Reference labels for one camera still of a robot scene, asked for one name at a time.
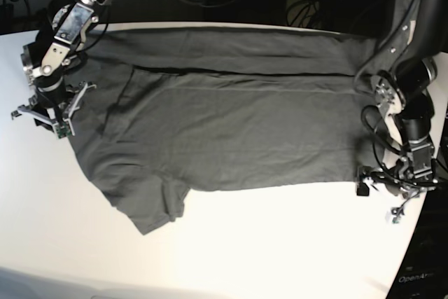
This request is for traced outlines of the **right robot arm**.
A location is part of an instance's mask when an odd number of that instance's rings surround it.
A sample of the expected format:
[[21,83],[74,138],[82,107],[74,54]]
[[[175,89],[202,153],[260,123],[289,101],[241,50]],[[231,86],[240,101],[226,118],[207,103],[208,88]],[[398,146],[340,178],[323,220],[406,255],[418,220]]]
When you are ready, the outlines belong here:
[[87,33],[98,24],[100,7],[110,1],[73,0],[53,15],[35,42],[24,46],[23,71],[34,93],[27,105],[12,112],[12,118],[30,117],[59,139],[75,134],[72,116],[85,93],[96,86],[84,82],[73,87],[65,77],[86,63]]

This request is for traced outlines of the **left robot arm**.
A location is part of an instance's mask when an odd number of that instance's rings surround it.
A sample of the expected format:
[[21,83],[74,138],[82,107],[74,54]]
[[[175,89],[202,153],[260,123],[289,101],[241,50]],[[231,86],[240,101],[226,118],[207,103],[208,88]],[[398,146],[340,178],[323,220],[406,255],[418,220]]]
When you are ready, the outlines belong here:
[[384,149],[388,164],[357,173],[357,193],[382,187],[404,203],[441,186],[431,139],[434,107],[428,87],[436,80],[434,57],[447,38],[447,0],[386,0],[388,29],[353,78],[356,92],[374,104],[360,115],[373,148]]

